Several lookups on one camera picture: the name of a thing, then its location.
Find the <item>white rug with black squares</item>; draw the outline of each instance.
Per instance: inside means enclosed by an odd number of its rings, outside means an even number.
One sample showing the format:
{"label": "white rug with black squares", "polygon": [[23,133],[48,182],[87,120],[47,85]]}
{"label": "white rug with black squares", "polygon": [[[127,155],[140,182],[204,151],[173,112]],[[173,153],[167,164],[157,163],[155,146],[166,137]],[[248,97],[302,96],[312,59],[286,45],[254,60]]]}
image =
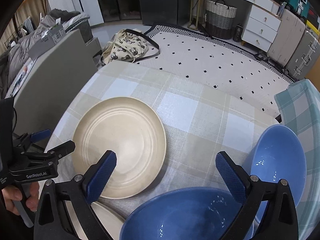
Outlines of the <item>white rug with black squares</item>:
{"label": "white rug with black squares", "polygon": [[148,32],[154,29],[160,32],[150,37],[161,53],[137,64],[207,84],[273,117],[279,115],[274,95],[287,89],[290,81],[269,64],[232,44],[184,28],[156,25]]}

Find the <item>human hand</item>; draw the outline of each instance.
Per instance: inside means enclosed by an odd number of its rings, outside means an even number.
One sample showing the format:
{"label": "human hand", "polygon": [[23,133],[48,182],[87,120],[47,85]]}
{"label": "human hand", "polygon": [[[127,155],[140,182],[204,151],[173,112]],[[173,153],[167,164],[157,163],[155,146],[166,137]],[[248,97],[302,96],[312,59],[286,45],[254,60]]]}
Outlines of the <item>human hand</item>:
{"label": "human hand", "polygon": [[[39,202],[39,183],[32,182],[30,185],[30,197],[26,201],[26,206],[31,211],[36,211],[38,202]],[[21,191],[15,186],[9,185],[2,190],[2,194],[4,197],[5,207],[7,210],[11,211],[16,215],[20,215],[17,208],[13,204],[13,200],[20,201],[22,200]]]}

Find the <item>wicker basket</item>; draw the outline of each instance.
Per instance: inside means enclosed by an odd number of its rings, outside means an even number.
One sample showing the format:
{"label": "wicker basket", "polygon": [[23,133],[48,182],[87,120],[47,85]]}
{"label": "wicker basket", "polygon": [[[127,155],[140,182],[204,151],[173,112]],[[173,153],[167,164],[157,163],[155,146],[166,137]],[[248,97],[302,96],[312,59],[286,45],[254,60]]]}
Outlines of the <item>wicker basket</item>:
{"label": "wicker basket", "polygon": [[206,23],[207,32],[219,39],[228,40],[232,38],[232,24],[236,17],[237,8],[213,1],[206,1]]}

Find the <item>blue gripper pad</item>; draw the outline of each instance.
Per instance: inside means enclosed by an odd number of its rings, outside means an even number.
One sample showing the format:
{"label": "blue gripper pad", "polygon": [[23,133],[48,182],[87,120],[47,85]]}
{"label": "blue gripper pad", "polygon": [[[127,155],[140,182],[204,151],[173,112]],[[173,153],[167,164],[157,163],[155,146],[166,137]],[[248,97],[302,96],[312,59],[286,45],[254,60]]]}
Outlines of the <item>blue gripper pad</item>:
{"label": "blue gripper pad", "polygon": [[46,129],[46,130],[31,134],[30,141],[32,143],[35,143],[43,139],[46,139],[50,135],[51,135],[51,131],[49,129]]}
{"label": "blue gripper pad", "polygon": [[245,186],[221,153],[216,156],[216,167],[235,201],[244,205],[247,198]]}
{"label": "blue gripper pad", "polygon": [[87,184],[86,201],[90,205],[100,197],[104,187],[106,186],[113,170],[117,164],[117,157],[114,152],[111,152],[105,161],[98,167],[96,173]]}

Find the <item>beige plate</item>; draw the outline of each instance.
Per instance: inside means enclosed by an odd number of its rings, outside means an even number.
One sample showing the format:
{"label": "beige plate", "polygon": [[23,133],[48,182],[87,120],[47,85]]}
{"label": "beige plate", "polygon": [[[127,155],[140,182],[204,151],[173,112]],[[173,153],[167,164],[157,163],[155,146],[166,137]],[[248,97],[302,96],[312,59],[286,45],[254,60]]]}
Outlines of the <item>beige plate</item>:
{"label": "beige plate", "polygon": [[127,198],[144,190],[158,175],[164,162],[166,137],[158,115],[135,98],[110,98],[92,107],[73,136],[72,161],[76,173],[112,150],[117,165],[101,196]]}
{"label": "beige plate", "polygon": [[[85,235],[80,222],[76,216],[75,210],[71,204],[71,201],[66,201],[66,206],[77,235],[82,240],[87,240],[87,236]],[[124,218],[120,217],[120,215],[116,214],[113,210],[110,210],[108,207],[101,205],[98,202],[93,202],[91,204],[92,209],[95,214],[99,218],[100,222],[104,226],[104,228],[108,231],[111,237],[114,240],[119,240],[120,231],[122,225],[124,223]]]}

